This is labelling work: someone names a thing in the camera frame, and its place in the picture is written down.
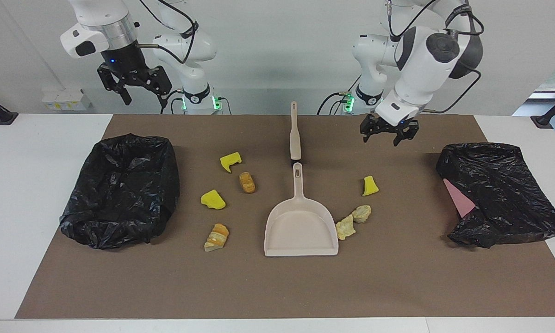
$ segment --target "food scrap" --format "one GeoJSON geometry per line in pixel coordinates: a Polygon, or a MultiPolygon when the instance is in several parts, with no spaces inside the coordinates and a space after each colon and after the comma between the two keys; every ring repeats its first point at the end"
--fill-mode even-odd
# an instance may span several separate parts
{"type": "Polygon", "coordinates": [[[224,201],[224,199],[222,199],[222,197],[216,190],[211,190],[206,194],[203,194],[201,196],[201,204],[206,205],[207,208],[218,210],[226,207],[226,202],[224,201]]]}
{"type": "Polygon", "coordinates": [[[224,248],[224,244],[226,244],[226,240],[230,232],[225,225],[221,223],[216,223],[213,226],[212,232],[209,233],[207,237],[207,241],[203,245],[203,249],[206,252],[213,251],[216,249],[224,248]]]}
{"type": "Polygon", "coordinates": [[[239,152],[235,152],[224,157],[220,157],[220,163],[227,172],[232,173],[230,166],[236,163],[242,163],[242,158],[240,157],[239,152]]]}
{"type": "Polygon", "coordinates": [[[345,237],[355,234],[355,229],[353,228],[353,215],[349,215],[345,219],[337,222],[335,229],[337,230],[337,238],[339,238],[340,241],[345,240],[345,237]]]}
{"type": "Polygon", "coordinates": [[[256,191],[255,182],[252,180],[250,173],[241,173],[239,179],[242,190],[245,193],[254,193],[256,191]]]}
{"type": "Polygon", "coordinates": [[[374,181],[374,177],[368,176],[364,178],[364,194],[362,196],[369,196],[370,194],[374,194],[380,191],[376,186],[376,182],[374,181]]]}
{"type": "Polygon", "coordinates": [[[372,207],[369,205],[364,205],[357,207],[351,215],[353,216],[353,221],[356,223],[364,223],[368,217],[372,214],[372,207]]]}

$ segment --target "bread piece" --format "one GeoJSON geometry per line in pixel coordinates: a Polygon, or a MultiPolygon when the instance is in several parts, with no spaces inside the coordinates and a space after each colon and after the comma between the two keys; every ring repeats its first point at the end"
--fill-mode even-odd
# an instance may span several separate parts
{"type": "Polygon", "coordinates": [[[255,182],[252,180],[250,173],[241,173],[239,180],[245,193],[254,193],[256,191],[255,182]]]}
{"type": "Polygon", "coordinates": [[[345,219],[337,222],[335,229],[337,230],[337,238],[339,238],[340,241],[345,240],[345,237],[355,234],[355,229],[353,228],[353,215],[350,214],[345,219]]]}
{"type": "Polygon", "coordinates": [[[212,232],[209,233],[207,241],[203,245],[203,249],[205,249],[206,252],[209,252],[223,248],[224,244],[226,244],[226,240],[229,234],[230,232],[225,225],[222,225],[221,223],[216,223],[213,226],[212,232]]]}
{"type": "Polygon", "coordinates": [[[351,215],[353,215],[353,221],[356,223],[364,223],[368,217],[372,214],[372,207],[370,205],[364,205],[357,207],[351,215]]]}

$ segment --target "green led light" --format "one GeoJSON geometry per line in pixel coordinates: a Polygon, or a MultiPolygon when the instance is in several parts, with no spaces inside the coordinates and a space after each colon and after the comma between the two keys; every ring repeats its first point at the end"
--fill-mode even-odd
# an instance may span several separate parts
{"type": "Polygon", "coordinates": [[[212,96],[212,100],[213,100],[214,110],[221,110],[222,109],[222,102],[220,102],[215,96],[212,96]]]}
{"type": "Polygon", "coordinates": [[[351,113],[353,110],[353,103],[355,102],[355,98],[348,93],[345,100],[345,107],[343,108],[345,112],[351,113]]]}

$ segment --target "white wall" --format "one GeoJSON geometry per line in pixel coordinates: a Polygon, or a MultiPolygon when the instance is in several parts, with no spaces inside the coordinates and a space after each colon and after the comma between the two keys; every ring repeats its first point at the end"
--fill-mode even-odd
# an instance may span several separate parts
{"type": "MultiPolygon", "coordinates": [[[[32,44],[68,87],[84,89],[94,112],[155,113],[153,94],[131,89],[133,104],[102,89],[96,68],[99,55],[71,59],[59,36],[75,23],[65,0],[0,0],[24,29],[32,44]]],[[[351,55],[357,36],[384,33],[378,25],[383,0],[192,0],[201,29],[214,37],[218,56],[203,63],[216,91],[231,101],[235,113],[286,113],[298,100],[301,112],[315,112],[330,92],[347,89],[359,74],[351,55]]],[[[133,19],[140,21],[140,41],[168,32],[137,0],[126,1],[133,19]]],[[[157,10],[154,0],[146,0],[157,10]]],[[[555,0],[472,0],[485,23],[485,55],[481,81],[453,112],[510,115],[555,69],[555,0]]],[[[427,23],[440,23],[425,17],[427,23]]],[[[0,103],[19,112],[46,112],[41,90],[55,79],[28,45],[8,28],[0,15],[0,103]]],[[[150,51],[146,59],[156,64],[150,51]]],[[[389,85],[398,77],[391,69],[389,85]]],[[[430,104],[449,105],[468,86],[472,76],[449,80],[430,104]]],[[[178,84],[176,76],[171,79],[178,84]]]]}

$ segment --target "white table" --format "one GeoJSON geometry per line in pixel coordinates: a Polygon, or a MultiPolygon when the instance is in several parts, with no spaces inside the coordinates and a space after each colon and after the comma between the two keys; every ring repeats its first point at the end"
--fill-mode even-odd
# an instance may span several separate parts
{"type": "MultiPolygon", "coordinates": [[[[53,221],[61,215],[79,169],[111,118],[21,114],[11,126],[0,127],[0,333],[555,333],[555,318],[13,320],[57,231],[53,221]]],[[[520,146],[555,206],[555,133],[537,129],[525,117],[476,116],[476,120],[489,141],[520,146]]],[[[547,243],[555,256],[555,238],[547,243]]]]}

